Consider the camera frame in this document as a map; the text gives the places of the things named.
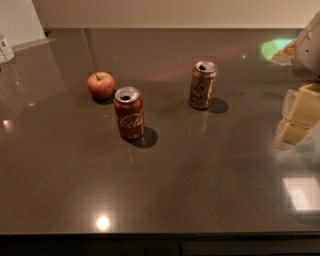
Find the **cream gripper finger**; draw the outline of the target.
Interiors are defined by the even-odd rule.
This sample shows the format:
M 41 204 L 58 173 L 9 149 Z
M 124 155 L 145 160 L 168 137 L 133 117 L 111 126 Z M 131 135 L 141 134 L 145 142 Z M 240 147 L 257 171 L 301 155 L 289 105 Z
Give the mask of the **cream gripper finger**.
M 295 145 L 293 142 L 295 127 L 291 125 L 289 120 L 295 93 L 295 90 L 289 89 L 284 98 L 282 118 L 279 121 L 274 138 L 274 146 L 280 150 L 291 150 Z
M 320 84 L 307 83 L 295 90 L 289 120 L 295 127 L 293 142 L 298 145 L 320 121 Z

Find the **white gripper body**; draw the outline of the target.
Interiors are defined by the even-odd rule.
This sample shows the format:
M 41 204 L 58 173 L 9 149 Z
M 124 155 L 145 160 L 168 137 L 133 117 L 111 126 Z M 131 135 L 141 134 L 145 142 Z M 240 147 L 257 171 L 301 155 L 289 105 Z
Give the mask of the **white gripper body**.
M 293 72 L 304 81 L 320 81 L 320 11 L 296 39 L 292 68 Z

